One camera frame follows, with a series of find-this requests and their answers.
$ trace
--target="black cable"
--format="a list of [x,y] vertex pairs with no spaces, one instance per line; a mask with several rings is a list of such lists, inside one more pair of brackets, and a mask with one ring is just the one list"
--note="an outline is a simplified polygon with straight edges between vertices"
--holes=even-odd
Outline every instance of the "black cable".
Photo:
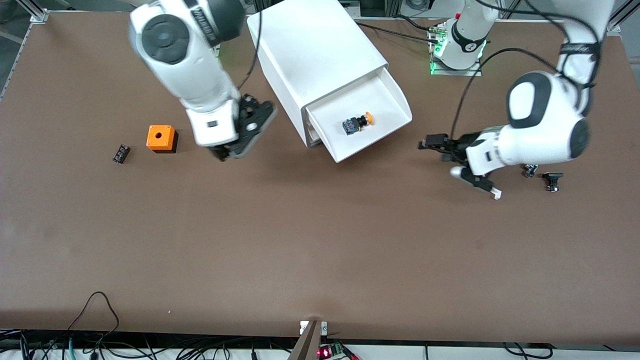
[[522,346],[520,346],[520,344],[518,344],[518,343],[514,343],[514,344],[516,345],[516,347],[518,348],[518,350],[520,352],[512,351],[507,346],[507,343],[502,343],[502,345],[504,346],[504,350],[507,350],[509,352],[509,354],[516,355],[516,356],[522,356],[522,357],[524,357],[524,360],[528,360],[529,358],[546,360],[546,359],[550,359],[554,355],[554,349],[552,349],[552,348],[548,348],[549,354],[547,354],[545,356],[538,356],[538,355],[528,354],[527,352],[524,351],[524,349],[522,348]]
[[540,63],[544,64],[544,66],[555,70],[555,66],[553,66],[553,64],[551,64],[549,61],[543,59],[541,56],[534,54],[528,50],[525,49],[521,49],[519,47],[507,47],[505,49],[501,49],[496,51],[495,53],[489,55],[486,59],[483,60],[482,63],[480,63],[480,66],[478,66],[478,68],[476,69],[476,71],[474,72],[474,74],[471,76],[471,78],[469,79],[469,82],[467,83],[467,86],[465,87],[464,91],[462,91],[462,96],[460,97],[460,102],[458,103],[458,109],[456,110],[456,116],[453,118],[453,123],[451,124],[451,132],[450,132],[450,137],[453,139],[454,138],[454,133],[456,131],[456,126],[458,125],[458,119],[460,117],[460,111],[462,110],[462,105],[465,102],[465,97],[467,96],[467,92],[469,91],[469,88],[471,87],[471,84],[474,82],[474,79],[476,78],[476,76],[478,75],[478,73],[480,72],[480,70],[484,67],[484,65],[486,63],[488,63],[491,59],[493,59],[496,55],[502,54],[502,53],[507,53],[509,51],[514,51],[517,53],[522,53],[525,54],[527,56],[530,56],[536,60],[538,60]]
[[400,19],[407,20],[409,22],[409,24],[411,24],[414,28],[418,28],[418,29],[424,30],[424,31],[429,31],[429,28],[425,28],[424,26],[416,24],[413,20],[411,20],[411,18],[409,18],[407,16],[404,16],[402,14],[397,14],[394,17],[399,17]]
[[554,19],[551,19],[548,15],[545,15],[545,13],[541,12],[537,7],[533,6],[530,0],[524,0],[524,2],[525,4],[527,4],[529,8],[531,8],[531,10],[538,13],[538,15],[542,16],[545,20],[549,21],[553,26],[555,26],[556,29],[558,29],[564,35],[564,38],[567,39],[567,41],[571,42],[571,39],[569,38],[569,34],[566,32],[566,29],[564,28],[564,26],[558,24],[557,21],[555,21]]
[[107,302],[107,306],[109,307],[109,310],[111,311],[111,314],[113,314],[113,317],[116,319],[116,325],[113,327],[113,329],[111,331],[107,332],[105,334],[105,336],[108,335],[108,334],[111,334],[112,332],[114,332],[118,328],[118,326],[120,325],[120,319],[119,319],[118,315],[116,314],[115,310],[113,309],[113,307],[111,306],[111,303],[109,301],[109,297],[107,297],[107,295],[105,293],[103,293],[102,291],[95,291],[91,295],[89,295],[88,299],[86,299],[86,302],[84,303],[84,307],[82,308],[82,311],[80,311],[80,313],[78,314],[78,316],[76,316],[74,321],[72,321],[71,324],[69,324],[69,327],[67,327],[67,331],[71,330],[71,328],[74,326],[76,321],[78,321],[78,319],[80,319],[80,317],[82,317],[82,315],[84,314],[84,311],[86,310],[87,306],[89,306],[89,302],[91,301],[93,296],[95,296],[96,294],[100,294],[100,295],[102,295],[102,297],[104,297],[104,300]]
[[153,360],[158,360],[158,358],[156,357],[156,353],[154,353],[154,349],[151,348],[151,345],[149,345],[149,342],[147,341],[147,337],[145,336],[145,333],[142,333],[142,338],[145,340],[145,343],[147,344],[147,347],[149,348],[149,351],[151,352],[151,355],[153,355]]
[[253,54],[253,60],[251,61],[251,67],[249,68],[249,71],[246,73],[246,76],[244,77],[242,82],[240,82],[240,85],[238,85],[238,91],[240,91],[240,89],[242,89],[242,87],[244,86],[244,83],[249,80],[249,77],[251,76],[251,73],[255,68],[255,64],[258,62],[258,50],[260,49],[260,39],[262,38],[262,11],[260,11],[258,14],[258,40],[255,42],[255,53]]
[[89,302],[91,302],[91,299],[95,295],[98,295],[98,294],[102,295],[102,297],[104,297],[104,300],[107,302],[107,306],[108,306],[109,310],[111,311],[111,314],[113,314],[113,317],[116,319],[116,325],[113,327],[113,329],[111,329],[106,334],[101,334],[100,335],[100,339],[96,342],[96,344],[93,346],[93,348],[91,350],[86,351],[86,349],[83,349],[83,351],[82,351],[83,354],[89,354],[90,352],[95,352],[96,349],[98,349],[98,347],[100,347],[100,342],[102,341],[102,339],[104,339],[105,336],[107,336],[107,335],[111,334],[112,332],[116,331],[118,326],[120,326],[120,318],[118,317],[118,314],[116,314],[116,311],[113,309],[113,306],[111,306],[111,302],[109,301],[109,297],[107,296],[107,294],[103,293],[102,291],[95,291],[91,295],[89,295],[88,299],[86,299],[86,302],[84,303],[84,307],[82,308],[82,310],[80,311],[78,316],[76,316],[74,321],[72,321],[69,324],[69,327],[67,327],[67,331],[71,330],[71,328],[74,326],[76,321],[78,321],[78,319],[80,319],[80,317],[82,317],[84,315],[84,312],[86,311],[86,308],[89,306]]
[[289,350],[288,348],[285,348],[285,347],[281,347],[280,345],[274,343],[271,340],[269,340],[269,344],[274,345],[276,348],[279,348],[280,350],[284,350],[284,351],[286,351],[286,352],[291,354],[291,350]]
[[[476,0],[477,3],[486,6],[488,8],[491,9],[496,9],[498,11],[503,11],[503,12],[510,12],[510,13],[521,13],[521,14],[527,14],[527,15],[539,15],[544,17],[545,19],[547,19],[548,17],[559,17],[561,19],[568,19],[568,20],[573,20],[577,23],[579,23],[580,25],[584,26],[593,36],[593,41],[594,44],[597,44],[597,49],[596,49],[596,53],[593,54],[593,56],[595,57],[595,63],[593,64],[593,70],[591,71],[591,75],[589,77],[589,81],[588,81],[588,86],[592,86],[591,84],[593,83],[593,80],[595,79],[598,70],[600,69],[600,58],[601,58],[601,50],[602,50],[602,42],[599,40],[599,35],[598,33],[596,33],[595,29],[593,28],[593,26],[591,26],[589,23],[587,23],[586,21],[572,16],[572,15],[565,15],[565,14],[561,14],[561,13],[553,13],[553,12],[541,12],[539,11],[537,8],[532,8],[535,9],[533,11],[527,11],[527,10],[511,10],[511,9],[507,9],[507,8],[501,8],[499,6],[494,6],[488,3],[485,3],[482,0]],[[563,28],[563,33],[566,36],[566,30]],[[564,76],[563,72],[564,72],[564,66],[566,65],[566,61],[569,58],[569,56],[571,56],[571,54],[568,54],[567,56],[565,56],[564,58],[564,63],[562,66],[562,69],[559,70],[560,74],[564,77],[567,78],[566,76]]]
[[22,355],[22,360],[29,360],[29,343],[22,331],[20,331],[20,354]]
[[40,360],[49,360],[49,351],[53,349],[53,346],[56,344],[57,340],[58,340],[58,337],[56,337],[50,342],[49,347],[47,348],[46,351],[44,351],[44,355],[42,355],[42,358]]
[[438,41],[435,39],[429,39],[429,38],[421,38],[421,37],[415,37],[413,35],[409,35],[409,34],[403,34],[403,33],[398,33],[396,31],[392,31],[392,30],[388,30],[388,29],[383,29],[383,28],[379,28],[377,26],[373,26],[373,25],[369,25],[369,24],[363,24],[361,22],[357,22],[356,24],[358,24],[359,26],[364,26],[365,28],[370,28],[370,29],[374,29],[374,30],[380,30],[380,31],[384,31],[386,33],[390,33],[393,35],[397,35],[399,37],[406,37],[406,38],[412,38],[412,39],[416,39],[416,40],[421,40],[421,41],[426,41],[426,42],[431,42],[436,44]]

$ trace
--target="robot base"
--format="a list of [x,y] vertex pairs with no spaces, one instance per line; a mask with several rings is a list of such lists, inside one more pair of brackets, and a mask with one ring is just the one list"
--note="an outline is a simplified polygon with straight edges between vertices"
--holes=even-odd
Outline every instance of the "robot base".
[[[435,33],[429,32],[428,38],[442,41],[442,34],[437,32],[444,24],[435,26]],[[454,75],[454,76],[473,76],[476,70],[480,68],[480,60],[476,62],[468,69],[456,70],[452,69],[442,62],[438,57],[434,55],[438,44],[429,43],[429,67],[431,69],[431,75]],[[482,76],[482,70],[480,70],[476,76]]]
[[269,101],[259,103],[254,97],[245,94],[239,103],[239,115],[236,122],[238,140],[225,145],[212,146],[209,150],[220,161],[229,158],[240,159],[249,152],[264,130],[278,113]]

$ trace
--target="cable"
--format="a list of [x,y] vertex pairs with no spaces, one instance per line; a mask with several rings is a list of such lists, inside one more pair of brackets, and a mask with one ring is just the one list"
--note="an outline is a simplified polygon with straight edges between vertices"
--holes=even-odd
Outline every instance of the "cable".
[[69,357],[71,357],[71,360],[76,360],[76,354],[74,353],[74,340],[73,339],[69,339]]
[[418,29],[424,30],[424,31],[429,31],[429,28],[425,28],[424,26],[416,24],[413,20],[411,20],[411,18],[409,18],[407,16],[404,16],[402,14],[397,14],[394,17],[399,17],[400,19],[407,20],[409,22],[409,24],[411,24],[414,28],[418,28]]
[[142,338],[145,340],[145,343],[147,344],[147,347],[149,348],[149,351],[151,352],[151,355],[153,355],[153,360],[158,360],[158,358],[156,357],[156,353],[154,353],[154,349],[151,348],[151,345],[149,345],[149,342],[147,341],[147,337],[145,336],[145,333],[142,333]]
[[538,13],[538,15],[542,16],[545,20],[547,20],[551,24],[553,24],[553,26],[555,26],[558,30],[560,30],[560,32],[564,35],[564,37],[567,39],[567,41],[571,42],[571,39],[569,38],[569,34],[566,32],[566,29],[564,28],[564,26],[558,24],[555,20],[551,19],[549,16],[545,15],[543,12],[538,10],[538,8],[533,6],[533,4],[531,4],[531,2],[529,0],[524,0],[524,2],[525,2],[525,4],[527,4],[527,6],[529,8],[531,8],[531,10],[533,10],[536,13]]
[[421,41],[426,41],[426,42],[431,42],[433,44],[437,43],[438,41],[435,39],[429,39],[429,38],[421,38],[421,37],[415,37],[413,35],[409,35],[409,34],[403,34],[403,33],[398,33],[396,31],[392,31],[392,30],[387,30],[387,29],[383,29],[383,28],[379,28],[377,26],[373,26],[373,25],[369,25],[369,24],[363,24],[361,22],[357,22],[356,24],[358,24],[359,26],[364,26],[365,28],[370,28],[370,29],[374,29],[374,30],[380,30],[380,31],[384,31],[386,33],[390,33],[393,35],[397,35],[399,37],[406,37],[406,38],[412,38],[412,39],[416,39],[416,40],[421,40]]
[[549,354],[548,354],[548,355],[545,355],[545,356],[538,356],[538,355],[531,355],[531,354],[528,354],[528,353],[526,353],[526,352],[522,349],[522,347],[520,346],[520,344],[518,344],[518,343],[514,343],[514,344],[516,345],[516,347],[518,348],[518,350],[519,350],[520,352],[512,351],[512,350],[507,346],[507,343],[502,343],[502,345],[504,346],[504,350],[507,350],[507,351],[509,352],[509,354],[511,354],[511,355],[516,355],[516,356],[522,356],[522,357],[524,357],[524,360],[529,360],[529,358],[532,358],[532,359],[541,359],[541,360],[546,360],[546,359],[551,358],[551,357],[554,355],[554,349],[552,349],[552,348],[548,348],[548,349],[549,349]]
[[349,360],[360,360],[359,357],[356,356],[356,354],[354,354],[351,350],[349,350],[346,346],[344,346],[344,344],[340,341],[340,345],[342,345],[342,352],[344,353],[345,356],[348,358]]
[[269,340],[269,344],[274,345],[276,348],[279,348],[280,350],[284,350],[284,351],[286,351],[286,352],[291,354],[291,350],[289,350],[288,348],[285,348],[285,347],[281,347],[280,345],[274,343],[271,340]]
[[469,88],[471,87],[471,84],[474,82],[474,79],[476,78],[476,76],[478,75],[478,73],[480,72],[480,70],[484,67],[484,65],[486,63],[488,63],[491,59],[493,59],[496,55],[502,54],[502,53],[507,53],[509,51],[514,51],[517,53],[522,53],[525,54],[527,56],[530,56],[536,60],[538,60],[540,63],[544,64],[544,66],[555,70],[556,67],[553,66],[553,64],[551,64],[549,61],[543,59],[542,57],[540,57],[537,54],[534,54],[528,50],[525,49],[521,49],[519,47],[507,47],[505,49],[501,49],[496,51],[495,53],[489,55],[489,57],[487,57],[486,59],[484,59],[484,61],[480,64],[480,66],[478,66],[478,68],[476,69],[476,71],[474,72],[474,74],[471,76],[471,78],[469,79],[469,82],[467,83],[467,86],[465,87],[464,91],[462,91],[462,96],[460,97],[460,102],[458,103],[458,109],[456,110],[456,116],[453,118],[453,123],[451,124],[451,138],[454,138],[454,133],[456,131],[456,126],[458,125],[458,119],[460,118],[460,111],[462,110],[462,105],[465,102],[465,97],[467,96],[467,92],[469,91]]
[[96,349],[98,347],[100,347],[100,342],[102,341],[102,339],[104,339],[105,336],[111,334],[112,332],[116,331],[116,329],[118,328],[118,326],[120,326],[120,319],[118,317],[118,314],[116,314],[116,311],[113,309],[113,307],[111,306],[111,302],[109,301],[109,297],[103,293],[102,291],[95,291],[93,292],[91,295],[89,295],[89,298],[86,299],[86,302],[84,303],[84,307],[82,308],[82,310],[80,311],[80,313],[78,314],[78,316],[76,316],[76,318],[74,319],[74,321],[72,321],[69,324],[69,327],[67,327],[67,331],[71,330],[71,328],[74,326],[74,324],[76,323],[76,321],[78,321],[78,319],[80,319],[80,317],[82,317],[82,315],[84,314],[84,312],[86,311],[86,308],[89,306],[89,302],[91,301],[91,299],[97,295],[100,294],[102,295],[102,297],[104,297],[104,300],[107,302],[107,306],[109,308],[109,310],[111,311],[111,314],[113,314],[113,317],[116,319],[116,325],[113,327],[113,329],[111,329],[109,332],[107,332],[106,334],[101,334],[100,335],[100,339],[96,342],[96,344],[93,346],[93,348],[86,352],[85,350],[83,350],[83,354],[89,354],[90,352],[95,352]]
[[255,68],[255,64],[258,62],[258,50],[260,49],[260,39],[262,38],[262,11],[260,11],[259,14],[260,15],[258,15],[258,40],[255,42],[255,53],[253,54],[253,60],[251,61],[251,67],[249,68],[249,71],[246,73],[246,76],[244,77],[242,82],[240,82],[240,85],[238,85],[238,91],[240,91],[240,89],[242,89],[242,87],[244,86],[244,83],[247,80],[249,80],[249,77],[251,76],[251,73]]
[[96,294],[100,294],[100,295],[102,295],[102,297],[104,297],[104,300],[107,302],[107,306],[109,307],[109,310],[111,311],[111,314],[113,314],[113,317],[116,319],[116,325],[113,327],[113,330],[107,332],[105,334],[105,336],[108,335],[108,334],[111,334],[112,332],[114,332],[118,328],[118,326],[120,325],[120,319],[119,319],[118,315],[116,314],[115,310],[113,310],[113,307],[111,307],[111,303],[109,302],[109,297],[107,297],[107,295],[105,293],[103,293],[102,291],[95,291],[91,295],[89,295],[88,299],[86,299],[86,303],[84,303],[84,307],[82,308],[82,311],[80,311],[80,313],[78,314],[78,316],[76,316],[74,321],[72,321],[71,324],[69,324],[69,327],[67,327],[67,331],[71,330],[71,328],[74,326],[76,321],[78,321],[78,319],[80,319],[80,317],[82,317],[82,315],[84,314],[84,311],[86,310],[86,307],[89,306],[89,301],[91,301],[93,296],[95,296]]
[[[539,15],[544,17],[545,19],[547,19],[548,17],[559,17],[561,19],[568,19],[568,20],[573,20],[577,23],[579,23],[580,25],[584,26],[590,33],[591,36],[593,36],[593,41],[594,44],[597,44],[597,49],[596,49],[596,53],[593,54],[593,56],[595,57],[595,63],[593,64],[593,69],[591,71],[591,75],[589,77],[589,81],[587,83],[586,86],[592,86],[593,84],[593,80],[595,79],[598,70],[600,68],[600,59],[601,59],[601,51],[602,51],[602,42],[599,40],[599,36],[598,33],[596,33],[595,29],[593,28],[593,26],[591,26],[589,23],[587,23],[586,21],[572,16],[572,15],[565,15],[565,14],[561,14],[561,13],[552,13],[552,12],[541,12],[539,11],[537,8],[533,7],[532,9],[534,9],[533,11],[527,11],[527,10],[511,10],[511,9],[507,9],[507,8],[501,8],[499,6],[494,6],[494,5],[490,5],[485,3],[482,0],[476,0],[477,3],[486,6],[488,8],[491,9],[496,9],[499,11],[503,11],[503,12],[510,12],[510,13],[521,13],[521,14],[528,14],[528,15]],[[569,56],[571,56],[572,54],[568,54],[567,56],[565,56],[564,58],[564,63],[562,66],[562,69],[559,71],[560,74],[562,75],[562,77],[564,77],[565,79],[568,79],[565,75],[564,75],[564,66],[566,65],[567,59],[569,58]]]

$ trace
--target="brown table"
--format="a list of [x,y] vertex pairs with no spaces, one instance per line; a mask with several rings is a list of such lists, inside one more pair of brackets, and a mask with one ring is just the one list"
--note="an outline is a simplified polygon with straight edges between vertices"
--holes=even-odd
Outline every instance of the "brown table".
[[[364,29],[413,111],[398,132],[336,164],[281,111],[247,158],[220,163],[131,51],[127,21],[52,13],[0,103],[0,327],[64,329],[102,290],[123,331],[295,336],[316,316],[341,338],[640,343],[640,96],[618,37],[589,149],[539,170],[564,172],[561,191],[503,168],[494,201],[416,150],[449,130],[467,82],[430,76],[422,42]],[[486,53],[553,62],[560,41],[541,23],[490,37]],[[247,31],[223,44],[234,81],[253,51]],[[521,54],[489,63],[458,133],[504,124],[509,86],[532,69]],[[277,102],[259,68],[243,91]],[[180,131],[177,154],[145,148],[150,124]],[[121,143],[125,165],[111,161]],[[97,300],[77,325],[111,326]]]

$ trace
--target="black electronic component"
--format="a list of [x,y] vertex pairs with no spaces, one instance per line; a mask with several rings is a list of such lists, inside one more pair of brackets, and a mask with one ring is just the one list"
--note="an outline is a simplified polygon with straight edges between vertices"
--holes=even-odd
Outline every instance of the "black electronic component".
[[121,145],[118,149],[118,152],[116,152],[116,154],[113,156],[113,161],[118,164],[122,164],[124,162],[124,159],[127,158],[127,155],[129,155],[129,151],[131,151],[130,147]]
[[560,190],[558,187],[558,179],[563,177],[564,174],[561,172],[545,172],[542,174],[542,178],[548,181],[547,191],[548,192],[556,192]]
[[323,345],[318,349],[318,359],[325,360],[329,359],[337,354],[341,354],[343,351],[342,345],[340,343],[333,343],[329,345]]
[[524,177],[526,177],[527,179],[531,179],[536,175],[537,169],[538,169],[538,166],[535,164],[525,164],[524,172],[522,173],[522,175],[524,175]]
[[373,117],[370,113],[366,113],[361,117],[352,117],[342,122],[342,128],[347,135],[355,134],[362,131],[362,128],[373,124]]

